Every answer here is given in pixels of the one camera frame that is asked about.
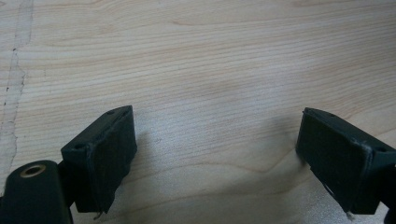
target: light wooden table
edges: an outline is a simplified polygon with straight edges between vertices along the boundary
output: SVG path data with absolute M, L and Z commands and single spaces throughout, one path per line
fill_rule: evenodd
M 0 100 L 1 186 L 134 107 L 131 173 L 76 223 L 349 223 L 294 145 L 310 106 L 396 147 L 396 1 L 3 0 Z

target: scratch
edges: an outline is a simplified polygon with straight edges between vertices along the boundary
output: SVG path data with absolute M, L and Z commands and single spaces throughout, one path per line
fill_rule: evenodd
M 0 187 L 4 186 L 6 176 L 17 153 L 15 119 L 26 76 L 26 71 L 20 68 L 18 51 L 30 42 L 33 9 L 34 0 L 23 0 L 18 13 L 14 48 L 8 73 L 7 95 L 4 101 L 3 120 L 0 127 Z

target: clamp jaw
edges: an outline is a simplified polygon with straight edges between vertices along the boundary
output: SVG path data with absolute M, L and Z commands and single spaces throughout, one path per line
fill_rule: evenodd
M 64 160 L 34 161 L 8 178 L 0 223 L 73 223 L 82 213 L 107 213 L 136 153 L 130 105 L 110 110 L 64 146 Z
M 335 115 L 306 108 L 296 146 L 345 212 L 372 215 L 379 202 L 396 223 L 396 150 Z

